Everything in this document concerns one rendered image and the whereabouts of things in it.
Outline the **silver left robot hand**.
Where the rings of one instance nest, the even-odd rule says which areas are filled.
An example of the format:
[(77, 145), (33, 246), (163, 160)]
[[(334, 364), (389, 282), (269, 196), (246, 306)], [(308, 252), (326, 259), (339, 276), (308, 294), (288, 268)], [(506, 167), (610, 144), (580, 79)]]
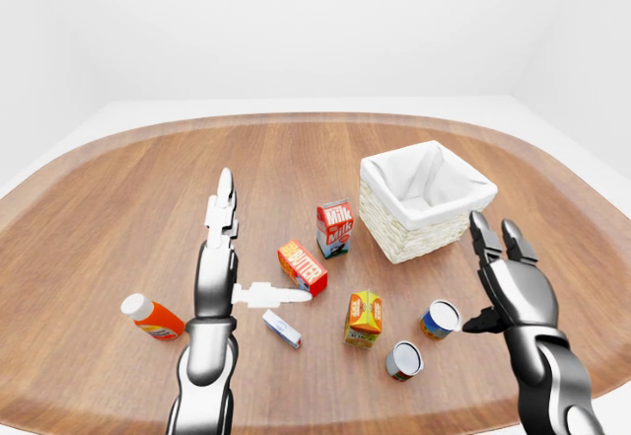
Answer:
[(236, 303), (250, 308), (272, 309), (284, 303), (309, 302), (305, 290), (277, 288), (269, 282), (253, 282), (244, 288), (237, 282), (238, 257), (233, 240), (238, 237), (237, 193), (232, 172), (225, 167), (217, 191), (208, 199), (205, 226), (208, 234), (201, 247), (194, 291), (194, 311), (198, 318), (223, 318)]

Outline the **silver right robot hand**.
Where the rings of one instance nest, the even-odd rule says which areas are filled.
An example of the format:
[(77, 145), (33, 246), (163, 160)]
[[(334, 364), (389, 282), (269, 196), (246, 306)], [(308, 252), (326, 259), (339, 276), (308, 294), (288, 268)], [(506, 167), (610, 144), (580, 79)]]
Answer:
[(470, 333), (499, 333), (511, 326), (558, 325), (558, 303), (552, 286), (537, 268), (538, 257), (520, 228), (502, 221), (503, 238), (490, 229), (478, 211), (469, 214), (473, 248), (479, 257), (478, 275), (492, 303), (466, 322)]

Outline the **blue yellow soup tin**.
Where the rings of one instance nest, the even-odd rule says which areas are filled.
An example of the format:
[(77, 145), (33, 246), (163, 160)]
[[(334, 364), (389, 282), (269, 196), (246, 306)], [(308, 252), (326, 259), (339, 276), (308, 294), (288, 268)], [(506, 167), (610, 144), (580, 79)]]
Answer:
[(459, 311), (451, 302), (435, 300), (420, 318), (419, 325), (428, 337), (440, 340), (460, 330), (460, 321)]

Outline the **white wicker basket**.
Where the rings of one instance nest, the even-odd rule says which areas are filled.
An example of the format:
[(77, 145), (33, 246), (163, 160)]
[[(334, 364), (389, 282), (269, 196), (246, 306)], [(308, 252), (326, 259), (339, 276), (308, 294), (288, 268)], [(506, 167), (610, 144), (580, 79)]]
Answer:
[(359, 215), (394, 264), (457, 241), (496, 184), (432, 140), (365, 157)]

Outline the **red green sauce tin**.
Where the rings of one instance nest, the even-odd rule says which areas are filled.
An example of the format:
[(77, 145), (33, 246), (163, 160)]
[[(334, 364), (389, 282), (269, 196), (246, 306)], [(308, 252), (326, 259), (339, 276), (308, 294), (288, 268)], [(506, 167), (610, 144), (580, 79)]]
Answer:
[(419, 349), (410, 341), (401, 340), (386, 357), (388, 374), (398, 380), (407, 381), (424, 369)]

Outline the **orange bottle with white cap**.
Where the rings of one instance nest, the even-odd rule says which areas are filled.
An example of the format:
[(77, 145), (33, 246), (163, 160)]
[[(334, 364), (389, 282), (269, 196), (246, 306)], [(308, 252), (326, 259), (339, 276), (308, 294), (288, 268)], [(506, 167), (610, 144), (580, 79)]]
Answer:
[(179, 317), (141, 293), (126, 297), (120, 310), (138, 327), (160, 341), (176, 339), (184, 332), (185, 324)]

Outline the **small blue white box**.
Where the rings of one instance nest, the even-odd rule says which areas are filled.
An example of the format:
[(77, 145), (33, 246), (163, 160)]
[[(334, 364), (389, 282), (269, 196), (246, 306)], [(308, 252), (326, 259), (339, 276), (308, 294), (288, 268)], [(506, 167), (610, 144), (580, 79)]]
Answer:
[(276, 332), (292, 347), (299, 348), (302, 345), (302, 335), (271, 310), (266, 310), (262, 315), (265, 324)]

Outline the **red butter box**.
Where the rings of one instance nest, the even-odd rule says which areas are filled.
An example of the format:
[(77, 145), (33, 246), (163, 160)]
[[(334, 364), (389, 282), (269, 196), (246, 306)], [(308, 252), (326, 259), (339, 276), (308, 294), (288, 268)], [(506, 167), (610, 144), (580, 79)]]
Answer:
[(278, 250), (283, 270), (296, 285), (314, 297), (327, 286), (327, 270), (298, 241), (291, 240)]

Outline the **red milk carton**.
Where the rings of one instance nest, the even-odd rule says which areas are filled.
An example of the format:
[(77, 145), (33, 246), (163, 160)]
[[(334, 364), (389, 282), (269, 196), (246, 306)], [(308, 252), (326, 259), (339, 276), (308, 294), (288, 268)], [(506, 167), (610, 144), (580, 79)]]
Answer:
[(316, 225), (316, 241), (325, 258), (349, 251), (354, 218), (348, 199), (319, 206), (316, 209)]

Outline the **orange juice carton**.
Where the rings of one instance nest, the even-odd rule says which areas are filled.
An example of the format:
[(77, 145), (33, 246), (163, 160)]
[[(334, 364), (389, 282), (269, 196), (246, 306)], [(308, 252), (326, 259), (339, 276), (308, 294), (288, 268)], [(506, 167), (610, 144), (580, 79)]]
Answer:
[(345, 321), (344, 342), (372, 348), (382, 329), (382, 299), (370, 289), (352, 293)]

